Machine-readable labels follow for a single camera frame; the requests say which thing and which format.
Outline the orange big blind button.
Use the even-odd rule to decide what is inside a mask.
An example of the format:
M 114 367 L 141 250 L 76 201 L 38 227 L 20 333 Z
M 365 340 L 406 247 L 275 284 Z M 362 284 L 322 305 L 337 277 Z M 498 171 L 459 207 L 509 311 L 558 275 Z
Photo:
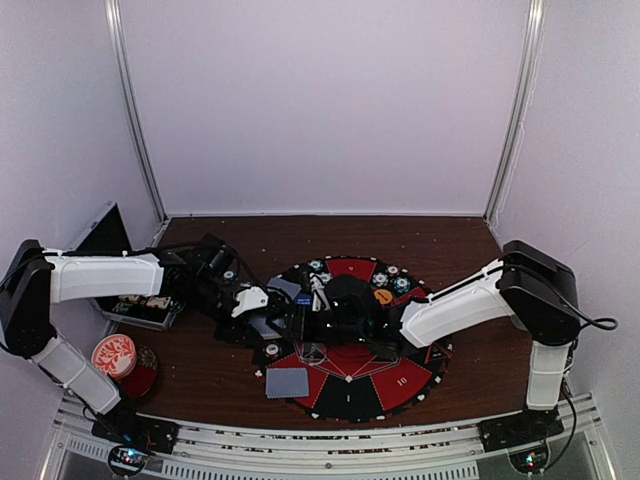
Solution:
M 389 305 L 394 301 L 393 294 L 387 289 L 376 289 L 374 296 L 381 305 Z

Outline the white chips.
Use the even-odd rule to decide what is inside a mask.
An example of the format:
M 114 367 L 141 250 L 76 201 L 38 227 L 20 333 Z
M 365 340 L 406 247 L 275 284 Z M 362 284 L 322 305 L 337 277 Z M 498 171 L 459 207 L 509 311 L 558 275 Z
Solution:
M 377 272 L 376 274 L 373 275 L 371 282 L 376 287 L 384 287 L 388 284 L 389 277 L 387 274 L 383 272 Z

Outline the green chips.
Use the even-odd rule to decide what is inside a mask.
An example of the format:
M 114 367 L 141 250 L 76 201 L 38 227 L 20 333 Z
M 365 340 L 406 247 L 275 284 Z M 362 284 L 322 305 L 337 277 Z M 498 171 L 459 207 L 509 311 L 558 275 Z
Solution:
M 411 281 L 407 277 L 397 277 L 393 281 L 393 287 L 398 295 L 404 295 L 411 290 Z
M 321 272 L 325 267 L 324 261 L 320 259 L 310 260 L 307 265 L 313 272 Z

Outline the blue playing card deck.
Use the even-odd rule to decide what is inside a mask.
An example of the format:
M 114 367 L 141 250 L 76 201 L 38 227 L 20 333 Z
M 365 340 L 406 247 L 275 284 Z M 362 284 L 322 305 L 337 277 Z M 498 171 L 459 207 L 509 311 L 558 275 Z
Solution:
M 249 321 L 249 325 L 264 339 L 264 340 L 271 340 L 271 339 L 278 339 L 281 337 L 281 335 L 274 330 L 272 327 L 270 327 L 267 324 L 267 320 L 265 317 L 261 317 L 261 316 L 257 316 L 257 317 L 253 317 L 250 321 Z

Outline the card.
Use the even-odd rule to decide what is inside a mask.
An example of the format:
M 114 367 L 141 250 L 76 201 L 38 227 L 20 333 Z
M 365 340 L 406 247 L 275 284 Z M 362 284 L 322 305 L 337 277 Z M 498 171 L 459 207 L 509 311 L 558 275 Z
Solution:
M 265 394 L 269 399 L 306 398 L 310 394 L 305 368 L 272 368 L 266 371 Z
M 270 290 L 283 292 L 292 300 L 294 300 L 301 291 L 301 287 L 298 283 L 290 282 L 281 277 L 271 278 L 267 283 L 267 287 Z

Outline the red black chips seat three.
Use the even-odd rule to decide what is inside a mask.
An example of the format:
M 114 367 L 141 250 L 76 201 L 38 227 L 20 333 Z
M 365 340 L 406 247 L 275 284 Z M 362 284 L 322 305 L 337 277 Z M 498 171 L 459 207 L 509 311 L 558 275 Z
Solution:
M 277 358 L 281 355 L 282 349 L 278 342 L 268 343 L 264 347 L 264 354 L 268 358 Z

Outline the triangular all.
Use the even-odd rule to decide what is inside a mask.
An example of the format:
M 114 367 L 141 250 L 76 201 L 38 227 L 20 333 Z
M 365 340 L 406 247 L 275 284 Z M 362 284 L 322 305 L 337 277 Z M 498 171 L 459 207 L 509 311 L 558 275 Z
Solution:
M 438 344 L 432 344 L 429 346 L 425 362 L 427 364 L 437 363 L 441 361 L 448 362 L 452 357 L 452 352 Z

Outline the blue small blind button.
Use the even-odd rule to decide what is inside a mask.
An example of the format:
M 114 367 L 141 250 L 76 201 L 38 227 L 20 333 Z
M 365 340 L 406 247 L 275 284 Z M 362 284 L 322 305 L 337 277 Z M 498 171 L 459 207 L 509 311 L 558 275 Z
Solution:
M 295 302 L 297 305 L 303 306 L 311 306 L 312 305 L 312 297 L 308 294 L 299 294 L 295 298 Z

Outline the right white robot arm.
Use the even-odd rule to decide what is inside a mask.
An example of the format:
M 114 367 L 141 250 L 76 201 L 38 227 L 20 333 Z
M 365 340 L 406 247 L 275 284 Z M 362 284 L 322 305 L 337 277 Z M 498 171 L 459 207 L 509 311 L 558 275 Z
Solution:
M 576 280 L 565 264 L 514 240 L 499 258 L 442 290 L 417 296 L 406 275 L 386 273 L 385 289 L 400 299 L 382 304 L 372 281 L 331 273 L 313 263 L 294 269 L 285 296 L 297 308 L 286 332 L 300 341 L 361 344 L 385 360 L 407 356 L 458 331 L 501 317 L 516 318 L 533 340 L 526 409 L 513 419 L 519 440 L 535 440 L 551 424 L 567 361 L 580 333 L 614 331 L 611 317 L 580 310 Z

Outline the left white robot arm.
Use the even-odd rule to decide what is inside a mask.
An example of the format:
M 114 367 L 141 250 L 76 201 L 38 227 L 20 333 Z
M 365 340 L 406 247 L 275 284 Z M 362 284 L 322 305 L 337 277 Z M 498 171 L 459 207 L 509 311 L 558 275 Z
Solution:
M 1 347 L 60 381 L 105 416 L 106 429 L 121 443 L 133 444 L 143 436 L 142 419 L 126 408 L 126 395 L 116 382 L 54 326 L 52 305 L 165 295 L 229 327 L 243 326 L 257 313 L 285 314 L 285 296 L 257 279 L 227 293 L 223 274 L 231 265 L 248 268 L 232 247 L 213 235 L 137 251 L 63 251 L 26 240 L 1 281 Z

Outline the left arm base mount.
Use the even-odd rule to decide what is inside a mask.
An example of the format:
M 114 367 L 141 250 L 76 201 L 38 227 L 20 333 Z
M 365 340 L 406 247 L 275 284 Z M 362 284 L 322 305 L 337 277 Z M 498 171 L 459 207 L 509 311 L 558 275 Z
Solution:
M 171 454 L 179 433 L 179 425 L 139 415 L 135 405 L 121 400 L 106 414 L 94 415 L 93 436 L 133 447 L 143 453 Z

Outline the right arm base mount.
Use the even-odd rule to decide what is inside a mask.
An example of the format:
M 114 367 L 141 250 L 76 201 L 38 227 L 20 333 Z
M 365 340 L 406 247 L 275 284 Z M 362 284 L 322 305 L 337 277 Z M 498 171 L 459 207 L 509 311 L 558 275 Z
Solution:
M 481 421 L 478 424 L 485 452 L 511 449 L 521 445 L 540 442 L 564 432 L 563 422 L 555 415 L 535 412 Z

